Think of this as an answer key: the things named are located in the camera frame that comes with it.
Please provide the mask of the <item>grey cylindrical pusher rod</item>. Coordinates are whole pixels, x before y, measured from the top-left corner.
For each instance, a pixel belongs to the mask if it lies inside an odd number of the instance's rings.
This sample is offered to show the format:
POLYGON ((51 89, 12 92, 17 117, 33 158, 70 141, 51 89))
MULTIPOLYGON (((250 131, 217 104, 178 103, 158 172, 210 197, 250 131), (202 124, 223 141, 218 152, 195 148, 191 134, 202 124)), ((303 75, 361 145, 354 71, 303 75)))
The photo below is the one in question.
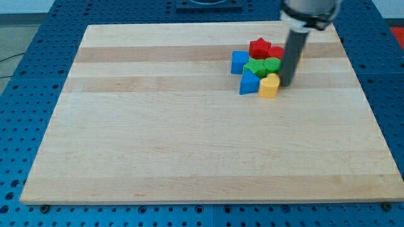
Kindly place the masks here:
POLYGON ((282 86, 291 85, 297 65, 301 57, 301 53, 305 47, 308 32, 300 33, 290 30, 288 33, 285 49, 282 57, 281 66, 278 75, 281 79, 282 86))

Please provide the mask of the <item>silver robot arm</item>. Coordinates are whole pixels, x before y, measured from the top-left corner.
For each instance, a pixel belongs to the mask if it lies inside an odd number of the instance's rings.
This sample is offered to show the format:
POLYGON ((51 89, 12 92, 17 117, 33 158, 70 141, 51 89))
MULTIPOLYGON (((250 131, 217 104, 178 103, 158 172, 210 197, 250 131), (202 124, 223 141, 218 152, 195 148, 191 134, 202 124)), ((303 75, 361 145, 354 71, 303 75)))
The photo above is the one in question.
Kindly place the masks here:
POLYGON ((342 0, 283 0, 280 19, 289 26, 282 63, 278 71, 282 86, 294 78, 311 30, 323 31, 336 18, 342 0))

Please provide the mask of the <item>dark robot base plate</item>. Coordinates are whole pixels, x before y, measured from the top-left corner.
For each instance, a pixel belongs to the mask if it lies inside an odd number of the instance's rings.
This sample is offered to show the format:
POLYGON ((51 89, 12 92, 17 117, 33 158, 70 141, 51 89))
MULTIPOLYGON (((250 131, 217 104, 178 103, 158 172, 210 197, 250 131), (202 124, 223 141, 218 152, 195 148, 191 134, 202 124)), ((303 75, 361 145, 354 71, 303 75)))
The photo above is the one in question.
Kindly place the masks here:
POLYGON ((243 0, 176 0, 176 11, 242 9, 243 0))

